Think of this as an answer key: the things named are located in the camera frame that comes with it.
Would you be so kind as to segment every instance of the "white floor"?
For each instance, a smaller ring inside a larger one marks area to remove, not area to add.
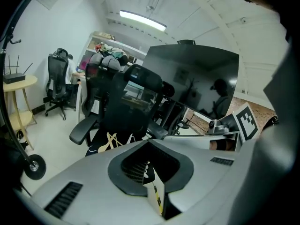
[[[76,112],[66,110],[67,119],[65,121],[62,120],[60,109],[49,112],[48,117],[45,117],[44,113],[41,112],[35,116],[37,125],[29,125],[26,129],[34,147],[32,151],[27,146],[26,152],[28,155],[39,154],[44,158],[47,166],[46,174],[40,180],[31,180],[25,174],[22,175],[21,182],[31,194],[56,174],[83,158],[87,151],[85,142],[77,145],[69,139],[69,135],[76,125]],[[191,128],[181,129],[180,135],[197,135],[197,133]],[[160,199],[163,200],[163,184],[159,181],[155,184],[160,193]],[[147,187],[153,188],[153,184],[150,183]],[[153,199],[150,203],[157,204],[157,201]]]

